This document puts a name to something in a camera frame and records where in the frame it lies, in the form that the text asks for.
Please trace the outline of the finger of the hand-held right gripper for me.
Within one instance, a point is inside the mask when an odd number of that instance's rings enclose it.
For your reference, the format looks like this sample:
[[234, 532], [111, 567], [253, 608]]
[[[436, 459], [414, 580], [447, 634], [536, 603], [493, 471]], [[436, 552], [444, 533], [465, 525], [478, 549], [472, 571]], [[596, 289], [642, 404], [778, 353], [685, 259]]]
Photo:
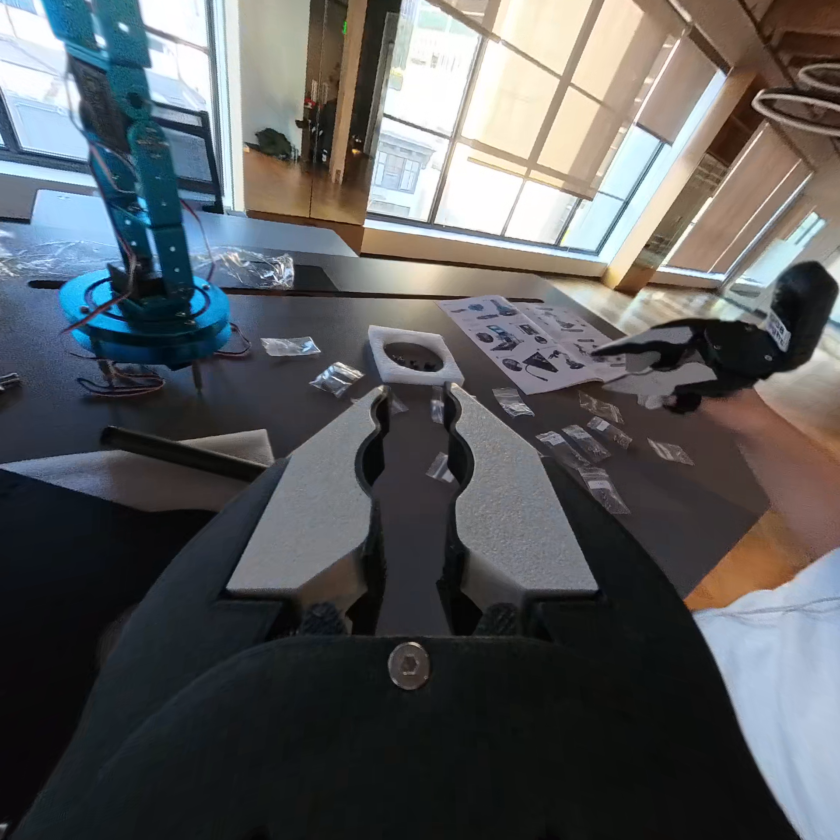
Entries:
[[628, 372], [622, 377], [605, 383], [606, 392], [635, 396], [637, 403], [646, 409], [665, 407], [668, 399], [682, 385], [696, 385], [718, 380], [714, 371], [698, 361], [689, 361], [670, 370], [644, 370]]
[[666, 322], [593, 349], [591, 359], [621, 357], [628, 375], [670, 371], [695, 353], [699, 334], [700, 322]]

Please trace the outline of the white square foam frame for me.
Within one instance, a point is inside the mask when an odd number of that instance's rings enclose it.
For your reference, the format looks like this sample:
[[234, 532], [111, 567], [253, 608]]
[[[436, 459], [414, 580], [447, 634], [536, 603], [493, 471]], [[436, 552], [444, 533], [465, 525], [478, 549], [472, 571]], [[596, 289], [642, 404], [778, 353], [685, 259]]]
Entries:
[[[463, 385], [465, 377], [449, 351], [443, 337], [433, 332], [387, 328], [371, 325], [368, 342], [374, 366], [381, 381], [388, 385]], [[414, 364], [406, 357], [406, 346], [420, 349], [429, 360], [431, 370], [425, 367], [425, 359]]]

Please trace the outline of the crumpled clear plastic wrap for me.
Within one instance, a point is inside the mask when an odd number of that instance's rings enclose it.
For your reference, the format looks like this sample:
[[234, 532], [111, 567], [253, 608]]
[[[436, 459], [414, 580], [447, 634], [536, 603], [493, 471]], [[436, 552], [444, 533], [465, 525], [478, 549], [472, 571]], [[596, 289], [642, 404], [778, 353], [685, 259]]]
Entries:
[[35, 245], [11, 242], [1, 247], [1, 278], [64, 280], [121, 265], [118, 246], [83, 240], [47, 241]]

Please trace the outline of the large clear plastic bag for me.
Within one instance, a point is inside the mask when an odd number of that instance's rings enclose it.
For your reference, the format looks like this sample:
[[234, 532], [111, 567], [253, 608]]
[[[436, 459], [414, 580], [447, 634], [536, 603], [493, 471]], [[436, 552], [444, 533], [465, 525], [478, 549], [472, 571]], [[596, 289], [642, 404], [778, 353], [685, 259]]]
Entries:
[[206, 280], [218, 286], [289, 291], [296, 284], [294, 259], [288, 253], [269, 255], [240, 247], [211, 250]]

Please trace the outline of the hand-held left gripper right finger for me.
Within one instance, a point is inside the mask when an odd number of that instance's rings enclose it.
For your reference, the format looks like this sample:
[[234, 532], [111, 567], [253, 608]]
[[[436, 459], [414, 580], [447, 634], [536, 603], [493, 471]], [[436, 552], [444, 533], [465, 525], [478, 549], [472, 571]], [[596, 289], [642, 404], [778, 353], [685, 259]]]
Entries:
[[541, 455], [461, 386], [443, 388], [448, 507], [437, 581], [449, 630], [473, 634], [492, 607], [525, 627], [543, 604], [587, 603], [599, 586]]

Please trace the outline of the beige roller blind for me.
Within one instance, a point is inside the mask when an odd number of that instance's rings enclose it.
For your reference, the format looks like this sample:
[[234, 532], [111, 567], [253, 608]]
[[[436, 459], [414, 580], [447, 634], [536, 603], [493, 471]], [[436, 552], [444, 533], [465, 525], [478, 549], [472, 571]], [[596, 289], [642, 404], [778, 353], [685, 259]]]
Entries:
[[721, 67], [687, 2], [430, 4], [479, 39], [452, 144], [579, 198], [594, 197], [681, 46], [695, 47], [712, 75]]

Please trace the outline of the person's right forearm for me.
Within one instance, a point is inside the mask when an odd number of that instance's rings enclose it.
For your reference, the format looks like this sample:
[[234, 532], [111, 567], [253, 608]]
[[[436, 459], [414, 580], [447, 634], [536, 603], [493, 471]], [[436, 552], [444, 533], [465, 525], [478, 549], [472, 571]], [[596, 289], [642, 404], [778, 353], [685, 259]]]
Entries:
[[839, 546], [838, 457], [777, 414], [754, 390], [705, 400], [704, 414], [735, 434], [743, 457], [809, 558]]

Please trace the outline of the white foam sheet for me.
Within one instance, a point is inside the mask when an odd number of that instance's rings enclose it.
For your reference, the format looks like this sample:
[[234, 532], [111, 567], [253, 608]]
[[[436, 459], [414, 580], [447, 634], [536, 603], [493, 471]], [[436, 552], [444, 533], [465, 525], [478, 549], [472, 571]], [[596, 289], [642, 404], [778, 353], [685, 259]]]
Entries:
[[113, 449], [21, 460], [2, 464], [2, 469], [148, 512], [219, 512], [246, 486], [242, 480]]

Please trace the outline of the dark green backpack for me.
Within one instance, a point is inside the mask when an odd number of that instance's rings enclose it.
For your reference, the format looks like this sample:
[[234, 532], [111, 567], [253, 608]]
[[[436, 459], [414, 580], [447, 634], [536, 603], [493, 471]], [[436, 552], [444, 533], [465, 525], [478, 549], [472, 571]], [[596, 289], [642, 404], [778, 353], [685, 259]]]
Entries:
[[255, 140], [253, 148], [273, 159], [291, 162], [297, 159], [297, 148], [284, 133], [276, 129], [266, 127], [257, 131]]

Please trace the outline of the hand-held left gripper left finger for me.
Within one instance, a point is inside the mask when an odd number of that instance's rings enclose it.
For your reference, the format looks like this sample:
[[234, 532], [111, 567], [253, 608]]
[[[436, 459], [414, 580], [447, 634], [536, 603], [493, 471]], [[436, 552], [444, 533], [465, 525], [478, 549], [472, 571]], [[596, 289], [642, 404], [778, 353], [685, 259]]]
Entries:
[[373, 484], [385, 466], [390, 398], [376, 386], [288, 457], [229, 595], [281, 601], [299, 615], [329, 603], [353, 634], [375, 633], [386, 560]]

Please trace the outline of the black mesh chair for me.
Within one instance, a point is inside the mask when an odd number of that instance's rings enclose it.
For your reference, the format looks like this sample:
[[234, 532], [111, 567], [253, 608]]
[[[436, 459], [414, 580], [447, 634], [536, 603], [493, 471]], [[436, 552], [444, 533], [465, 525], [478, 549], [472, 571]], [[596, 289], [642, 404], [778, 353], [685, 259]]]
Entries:
[[204, 196], [204, 212], [223, 214], [223, 190], [209, 113], [155, 101], [152, 118], [169, 144], [179, 193]]

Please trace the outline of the printed instruction leaflet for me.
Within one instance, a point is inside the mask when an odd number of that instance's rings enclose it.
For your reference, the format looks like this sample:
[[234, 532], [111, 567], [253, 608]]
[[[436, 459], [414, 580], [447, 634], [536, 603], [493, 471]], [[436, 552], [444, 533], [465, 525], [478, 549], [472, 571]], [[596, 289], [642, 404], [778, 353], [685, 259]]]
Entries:
[[438, 306], [526, 395], [624, 377], [622, 355], [592, 357], [611, 340], [567, 308], [485, 295]]

